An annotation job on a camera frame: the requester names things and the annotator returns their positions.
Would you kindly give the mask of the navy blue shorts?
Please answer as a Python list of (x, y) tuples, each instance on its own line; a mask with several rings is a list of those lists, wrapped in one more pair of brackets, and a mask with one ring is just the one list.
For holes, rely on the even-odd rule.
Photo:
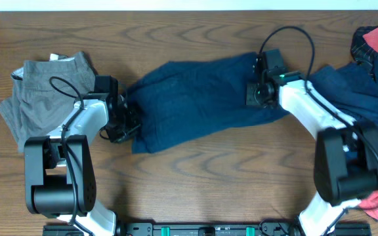
[(257, 80), (255, 52), (208, 62), (170, 61), (131, 85), (128, 102), (137, 104), (140, 132), (133, 153), (156, 153), (228, 128), (272, 123), (282, 108), (245, 103), (247, 84)]

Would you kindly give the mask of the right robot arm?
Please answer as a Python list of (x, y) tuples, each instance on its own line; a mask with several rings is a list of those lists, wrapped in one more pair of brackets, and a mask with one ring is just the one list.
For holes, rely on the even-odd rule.
[(377, 127), (341, 112), (298, 71), (248, 84), (245, 103), (290, 112), (316, 141), (316, 194), (295, 222), (280, 228), (283, 235), (368, 235), (360, 224), (338, 222), (378, 190)]

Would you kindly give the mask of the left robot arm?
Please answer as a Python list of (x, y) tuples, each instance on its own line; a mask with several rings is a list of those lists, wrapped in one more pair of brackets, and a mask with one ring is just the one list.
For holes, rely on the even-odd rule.
[(97, 199), (89, 146), (104, 129), (111, 142), (128, 139), (139, 128), (126, 97), (89, 93), (44, 136), (24, 146), (26, 206), (32, 214), (56, 218), (84, 235), (126, 235), (117, 214)]

